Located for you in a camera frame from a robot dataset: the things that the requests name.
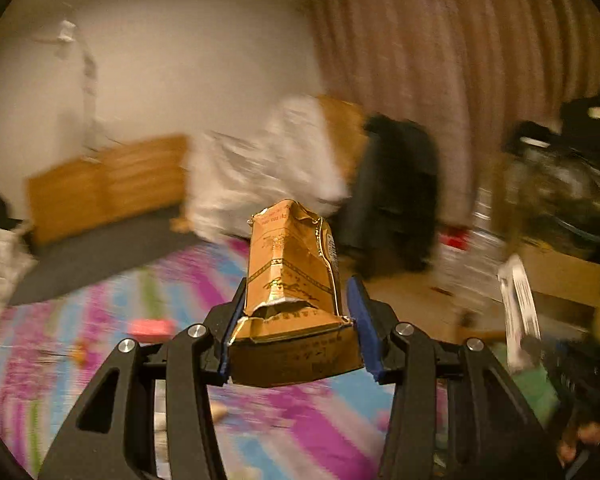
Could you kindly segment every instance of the wooden headboard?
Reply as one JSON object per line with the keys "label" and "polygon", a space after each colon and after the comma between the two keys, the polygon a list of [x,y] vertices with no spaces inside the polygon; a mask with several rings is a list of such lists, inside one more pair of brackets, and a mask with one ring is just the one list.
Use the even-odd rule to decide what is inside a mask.
{"label": "wooden headboard", "polygon": [[76,158],[31,177],[36,243],[182,202],[186,153],[187,136],[178,134],[102,150],[93,161]]}

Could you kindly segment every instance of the curtain fold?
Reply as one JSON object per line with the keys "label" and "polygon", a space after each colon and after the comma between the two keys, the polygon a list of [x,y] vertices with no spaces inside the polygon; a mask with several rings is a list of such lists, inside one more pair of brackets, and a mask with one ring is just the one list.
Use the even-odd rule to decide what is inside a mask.
{"label": "curtain fold", "polygon": [[330,95],[434,137],[449,223],[468,221],[478,168],[517,121],[555,124],[600,86],[590,0],[310,0],[308,14]]}

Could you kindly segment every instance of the green stripe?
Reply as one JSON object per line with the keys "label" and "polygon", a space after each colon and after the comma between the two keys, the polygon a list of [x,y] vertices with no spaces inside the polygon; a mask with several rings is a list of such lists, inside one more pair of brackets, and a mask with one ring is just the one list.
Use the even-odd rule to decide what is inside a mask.
{"label": "green stripe", "polygon": [[31,469],[33,478],[38,476],[42,460],[40,460],[40,448],[38,446],[38,403],[39,399],[34,399],[29,410],[29,447],[31,450]]}
{"label": "green stripe", "polygon": [[140,288],[148,317],[150,319],[162,319],[164,317],[164,304],[158,291],[158,281],[148,267],[140,271]]}

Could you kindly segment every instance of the white wall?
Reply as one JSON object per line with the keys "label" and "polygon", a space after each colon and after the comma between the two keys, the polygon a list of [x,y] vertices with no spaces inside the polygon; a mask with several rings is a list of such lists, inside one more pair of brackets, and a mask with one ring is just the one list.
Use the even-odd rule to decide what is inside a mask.
{"label": "white wall", "polygon": [[97,117],[125,141],[257,133],[275,102],[320,90],[293,0],[14,0],[0,20],[0,192],[27,215],[24,179],[80,153],[82,63],[52,38],[74,4],[98,64]]}

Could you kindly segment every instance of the bed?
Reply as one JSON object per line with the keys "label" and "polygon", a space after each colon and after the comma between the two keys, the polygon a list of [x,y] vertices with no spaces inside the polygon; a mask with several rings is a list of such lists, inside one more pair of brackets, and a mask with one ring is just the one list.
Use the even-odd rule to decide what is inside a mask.
{"label": "bed", "polygon": [[[202,322],[245,274],[245,240],[216,245],[170,231],[184,150],[182,136],[163,137],[29,181],[40,260],[0,318],[0,436],[34,477],[129,320]],[[364,370],[270,390],[228,384],[210,397],[228,407],[216,431],[233,478],[375,475],[392,390]]]}

